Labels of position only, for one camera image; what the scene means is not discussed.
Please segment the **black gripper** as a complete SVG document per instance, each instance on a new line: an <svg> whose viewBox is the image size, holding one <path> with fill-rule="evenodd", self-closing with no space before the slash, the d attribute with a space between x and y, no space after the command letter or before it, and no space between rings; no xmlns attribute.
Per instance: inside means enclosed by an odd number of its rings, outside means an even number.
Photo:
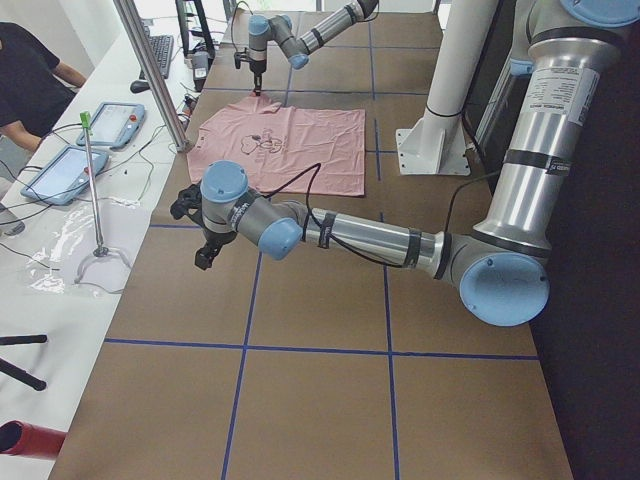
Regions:
<svg viewBox="0 0 640 480"><path fill-rule="evenodd" d="M192 184L178 193L177 199L170 206L170 214L174 220L183 217L189 218L198 225L208 244L198 249L195 253L194 264L201 270L212 267L220 249L235 240L235 232L227 227L222 232L216 232L207 227L203 220L202 194L200 184Z"/></svg>
<svg viewBox="0 0 640 480"><path fill-rule="evenodd" d="M245 48L234 53L234 65L236 69L240 69L243 63L247 63L251 72L254 74L254 89L256 96L262 94L262 75L267 70L267 50L255 50Z"/></svg>

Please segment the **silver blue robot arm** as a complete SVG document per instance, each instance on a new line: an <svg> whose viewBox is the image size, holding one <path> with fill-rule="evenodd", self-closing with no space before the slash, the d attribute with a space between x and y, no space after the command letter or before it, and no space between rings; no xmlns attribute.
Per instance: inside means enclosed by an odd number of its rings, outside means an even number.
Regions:
<svg viewBox="0 0 640 480"><path fill-rule="evenodd" d="M287 15L266 18L251 15L248 22L248 46L234 53L234 65L240 69L249 65L253 74L253 94L262 93L262 77L267 70L268 43L273 41L280 48L294 70L302 69L315 51L355 24L370 21L378 1L357 0L344 5L316 24L300 37L292 30Z"/></svg>
<svg viewBox="0 0 640 480"><path fill-rule="evenodd" d="M195 256L208 269L243 236L280 260L300 242L341 247L393 268L418 268L455 286L480 320L514 326L549 297L546 229L601 73L615 63L639 19L635 1L520 1L510 72L528 88L486 218L468 235L428 234L322 209L275 203L254 190L242 167L221 160L171 205L206 242Z"/></svg>

